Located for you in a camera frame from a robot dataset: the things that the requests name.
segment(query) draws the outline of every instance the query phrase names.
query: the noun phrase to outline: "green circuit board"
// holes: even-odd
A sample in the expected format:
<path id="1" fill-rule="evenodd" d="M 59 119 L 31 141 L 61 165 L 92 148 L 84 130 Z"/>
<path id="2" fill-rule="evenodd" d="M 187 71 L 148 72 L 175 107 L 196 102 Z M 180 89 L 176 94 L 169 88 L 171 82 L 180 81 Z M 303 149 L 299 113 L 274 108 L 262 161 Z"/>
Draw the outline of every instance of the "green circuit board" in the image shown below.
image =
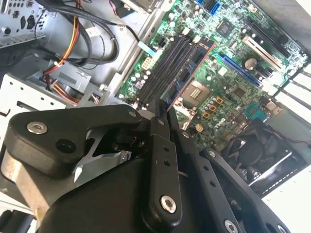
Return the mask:
<path id="1" fill-rule="evenodd" d="M 132 74 L 124 81 L 118 97 L 141 108 L 137 97 L 142 83 L 148 82 L 148 72 L 152 73 L 157 68 L 158 61 L 165 56 L 165 51 L 172 42 L 171 38 L 181 35 L 185 28 L 193 37 L 204 36 L 215 41 L 216 46 L 194 75 L 196 81 L 208 88 L 208 95 L 194 107 L 184 100 L 176 110 L 181 128 L 188 130 L 199 146 L 212 145 L 221 150 L 253 120 L 253 115 L 266 120 L 276 114 L 276 109 L 273 108 L 275 104 L 270 102 L 270 96 L 303 67 L 309 58 L 251 1 L 220 0 L 218 3 L 220 7 L 212 15 L 204 2 L 198 4 L 189 0 L 177 0 L 148 45 L 154 51 L 160 50 L 162 55 L 146 68 L 145 61 L 150 55 L 145 52 Z M 289 55 L 281 54 L 269 41 L 256 34 L 245 19 L 252 20 L 264 29 L 270 38 L 282 44 Z M 257 66 L 271 71 L 271 64 L 243 41 L 246 36 L 256 40 L 274 61 L 281 64 L 281 68 L 273 69 L 268 78 L 262 78 L 258 71 L 252 68 L 247 70 L 247 73 L 264 83 L 260 88 L 236 69 L 228 66 L 219 56 L 227 56 L 244 70 L 246 61 L 254 59 Z"/>

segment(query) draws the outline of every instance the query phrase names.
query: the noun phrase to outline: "white pci slot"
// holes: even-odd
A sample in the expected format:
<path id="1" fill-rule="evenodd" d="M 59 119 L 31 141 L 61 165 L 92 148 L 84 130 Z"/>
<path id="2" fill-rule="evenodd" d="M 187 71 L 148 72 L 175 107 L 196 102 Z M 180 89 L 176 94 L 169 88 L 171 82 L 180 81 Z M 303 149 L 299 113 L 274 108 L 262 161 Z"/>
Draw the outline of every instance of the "white pci slot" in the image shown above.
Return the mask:
<path id="1" fill-rule="evenodd" d="M 283 65 L 277 59 L 275 59 L 273 56 L 271 56 L 262 46 L 260 46 L 250 36 L 244 37 L 243 43 L 248 45 L 263 60 L 268 62 L 276 71 L 281 71 L 283 69 Z"/>

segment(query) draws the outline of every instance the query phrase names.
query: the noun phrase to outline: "fan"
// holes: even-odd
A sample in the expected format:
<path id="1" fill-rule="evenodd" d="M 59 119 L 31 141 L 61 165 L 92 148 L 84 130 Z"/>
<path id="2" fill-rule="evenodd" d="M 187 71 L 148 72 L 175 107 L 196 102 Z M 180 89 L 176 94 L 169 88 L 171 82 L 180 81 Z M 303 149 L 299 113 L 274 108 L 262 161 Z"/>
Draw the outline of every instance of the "fan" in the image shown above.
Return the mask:
<path id="1" fill-rule="evenodd" d="M 248 184 L 289 153 L 282 138 L 258 119 L 234 138 L 222 152 L 227 163 Z"/>

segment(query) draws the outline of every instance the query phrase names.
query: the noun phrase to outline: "bolt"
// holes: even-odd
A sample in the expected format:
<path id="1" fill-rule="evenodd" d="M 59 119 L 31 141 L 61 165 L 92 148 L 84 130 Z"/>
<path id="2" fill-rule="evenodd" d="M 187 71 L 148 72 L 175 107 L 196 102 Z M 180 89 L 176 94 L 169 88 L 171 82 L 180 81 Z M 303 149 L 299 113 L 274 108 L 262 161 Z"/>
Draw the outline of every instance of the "bolt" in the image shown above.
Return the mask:
<path id="1" fill-rule="evenodd" d="M 176 203 L 175 201 L 169 196 L 161 197 L 161 205 L 164 210 L 173 214 L 176 211 Z"/>
<path id="2" fill-rule="evenodd" d="M 209 151 L 208 153 L 209 153 L 210 156 L 212 156 L 214 158 L 216 157 L 216 154 L 213 151 Z"/>
<path id="3" fill-rule="evenodd" d="M 30 122 L 27 125 L 27 129 L 29 132 L 34 134 L 44 134 L 48 131 L 48 127 L 45 124 L 37 121 Z"/>
<path id="4" fill-rule="evenodd" d="M 282 226 L 278 225 L 277 228 L 280 230 L 281 233 L 286 233 L 286 230 Z"/>
<path id="5" fill-rule="evenodd" d="M 225 228 L 228 230 L 230 233 L 238 233 L 237 227 L 231 222 L 230 220 L 225 221 Z"/>
<path id="6" fill-rule="evenodd" d="M 161 125 L 165 125 L 163 120 L 157 120 Z"/>
<path id="7" fill-rule="evenodd" d="M 189 138 L 189 134 L 187 134 L 187 132 L 183 132 L 183 136 Z"/>
<path id="8" fill-rule="evenodd" d="M 136 117 L 136 113 L 134 113 L 132 111 L 129 111 L 128 114 L 131 115 L 132 117 Z"/>

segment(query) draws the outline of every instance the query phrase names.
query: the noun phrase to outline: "motherboard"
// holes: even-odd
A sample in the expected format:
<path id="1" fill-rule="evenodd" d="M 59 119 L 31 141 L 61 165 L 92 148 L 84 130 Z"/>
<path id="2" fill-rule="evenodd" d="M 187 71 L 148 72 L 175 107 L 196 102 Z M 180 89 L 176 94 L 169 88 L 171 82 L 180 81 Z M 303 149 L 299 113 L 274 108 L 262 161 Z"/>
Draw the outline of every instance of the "motherboard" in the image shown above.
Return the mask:
<path id="1" fill-rule="evenodd" d="M 206 51 L 191 52 L 202 40 L 210 41 Z M 252 120 L 282 111 L 271 96 L 309 59 L 249 0 L 177 0 L 142 48 L 117 97 L 145 109 L 172 95 L 180 127 L 218 151 Z M 189 60 L 197 61 L 190 73 Z"/>

